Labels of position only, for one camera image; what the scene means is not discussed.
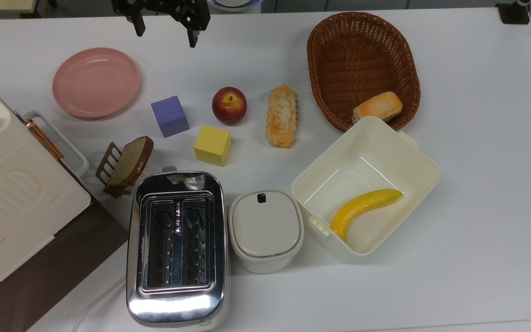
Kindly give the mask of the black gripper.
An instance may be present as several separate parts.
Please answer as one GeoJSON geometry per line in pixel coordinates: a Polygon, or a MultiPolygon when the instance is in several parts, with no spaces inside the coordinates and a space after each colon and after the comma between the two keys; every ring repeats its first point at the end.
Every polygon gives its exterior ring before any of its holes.
{"type": "Polygon", "coordinates": [[[145,33],[142,10],[166,13],[186,29],[189,46],[196,47],[200,31],[208,27],[210,14],[206,0],[112,0],[112,10],[133,24],[137,36],[145,33]]]}

